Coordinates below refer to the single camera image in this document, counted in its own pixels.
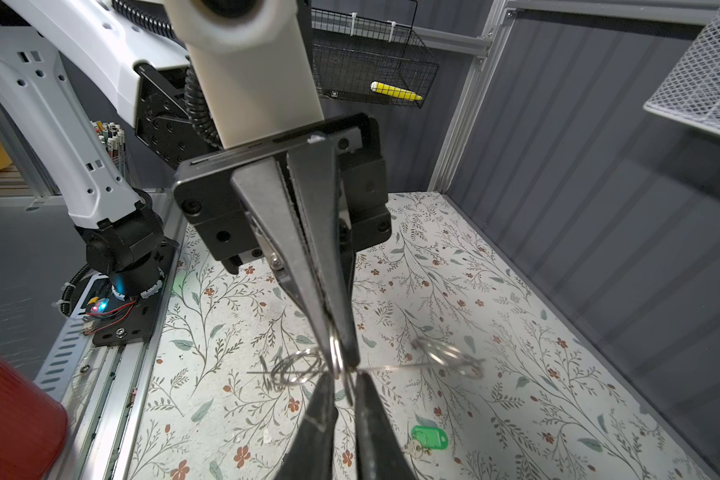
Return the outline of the grey strap metal keyring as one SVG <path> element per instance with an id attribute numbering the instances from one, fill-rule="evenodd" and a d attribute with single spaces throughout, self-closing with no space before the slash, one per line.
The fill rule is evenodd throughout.
<path id="1" fill-rule="evenodd" d="M 338 340 L 332 338 L 328 352 L 315 347 L 280 355 L 273 360 L 261 357 L 258 363 L 248 368 L 245 373 L 259 377 L 267 390 L 301 387 L 327 374 L 340 384 L 340 389 L 345 392 L 346 398 L 350 398 L 355 393 L 357 380 L 362 374 L 407 370 L 431 371 L 435 374 L 440 372 L 455 374 L 469 380 L 479 380 L 485 375 L 482 358 L 446 341 L 418 336 L 410 340 L 409 346 L 413 350 L 410 360 L 395 363 L 390 363 L 384 358 L 362 360 L 358 365 L 352 366 L 343 357 Z"/>

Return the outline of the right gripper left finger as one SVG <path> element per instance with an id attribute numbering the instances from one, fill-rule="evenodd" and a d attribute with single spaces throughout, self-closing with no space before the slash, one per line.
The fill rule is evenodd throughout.
<path id="1" fill-rule="evenodd" d="M 334 378 L 330 373 L 322 374 L 275 479 L 333 478 L 334 433 L 338 418 L 334 395 Z"/>

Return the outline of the green tag key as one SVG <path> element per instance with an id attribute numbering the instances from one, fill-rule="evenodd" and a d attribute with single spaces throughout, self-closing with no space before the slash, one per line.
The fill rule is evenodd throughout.
<path id="1" fill-rule="evenodd" d="M 433 453 L 446 451 L 450 440 L 446 432 L 439 427 L 415 425 L 411 428 L 403 452 L 413 459 L 420 460 Z"/>

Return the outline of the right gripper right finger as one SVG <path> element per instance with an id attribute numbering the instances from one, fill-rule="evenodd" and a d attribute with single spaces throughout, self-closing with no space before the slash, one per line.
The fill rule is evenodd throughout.
<path id="1" fill-rule="evenodd" d="M 355 429 L 359 479 L 415 479 L 368 373 L 356 377 Z"/>

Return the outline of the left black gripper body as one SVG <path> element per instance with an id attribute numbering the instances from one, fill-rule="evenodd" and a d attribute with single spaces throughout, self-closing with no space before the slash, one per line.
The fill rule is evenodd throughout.
<path id="1" fill-rule="evenodd" d="M 246 218 L 243 201 L 233 188 L 233 171 L 271 157 L 289 181 L 292 174 L 287 169 L 287 155 L 293 148 L 306 145 L 312 134 L 325 135 L 333 146 L 331 166 L 341 180 L 341 206 L 348 210 L 349 231 L 342 239 L 358 252 L 389 238 L 386 164 L 378 122 L 364 113 L 334 117 L 179 165 L 174 198 L 212 256 L 231 273 L 236 274 L 241 265 L 264 256 Z"/>

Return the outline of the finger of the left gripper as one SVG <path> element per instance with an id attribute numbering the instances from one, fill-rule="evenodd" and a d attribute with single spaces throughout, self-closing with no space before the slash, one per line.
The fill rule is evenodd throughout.
<path id="1" fill-rule="evenodd" d="M 239 167 L 231 185 L 282 288 L 308 319 L 326 361 L 332 360 L 330 320 L 277 160 L 266 157 Z"/>
<path id="2" fill-rule="evenodd" d="M 288 152 L 287 166 L 312 281 L 306 288 L 308 317 L 322 351 L 329 354 L 336 339 L 344 365 L 355 367 L 360 354 L 341 263 L 340 175 L 333 143 L 324 135 L 310 135 Z"/>

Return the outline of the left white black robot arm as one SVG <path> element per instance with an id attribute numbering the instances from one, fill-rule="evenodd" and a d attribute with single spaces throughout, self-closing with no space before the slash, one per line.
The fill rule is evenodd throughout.
<path id="1" fill-rule="evenodd" d="M 163 225 L 114 165 L 63 60 L 99 80 L 123 113 L 138 68 L 184 66 L 221 148 L 186 158 L 174 197 L 229 271 L 266 259 L 335 368 L 359 364 L 355 255 L 391 233 L 377 122 L 325 119 L 296 1 L 168 1 L 171 32 L 99 1 L 0 1 L 0 105 L 43 163 L 114 301 L 159 296 Z"/>

